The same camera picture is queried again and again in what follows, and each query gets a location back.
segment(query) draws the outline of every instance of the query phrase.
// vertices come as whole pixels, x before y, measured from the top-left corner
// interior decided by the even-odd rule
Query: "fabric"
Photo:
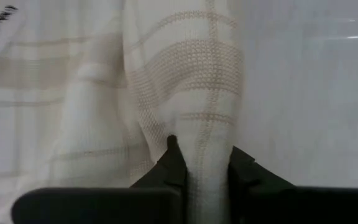
[[[241,95],[231,0],[27,1],[0,53],[0,223],[39,187],[127,187],[175,134],[190,223],[227,223]]]

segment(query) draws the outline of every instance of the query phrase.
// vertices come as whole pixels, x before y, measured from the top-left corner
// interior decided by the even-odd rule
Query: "white towel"
[[[0,53],[0,222],[38,187],[128,187],[175,134],[190,223],[227,223],[236,0],[34,0]]]

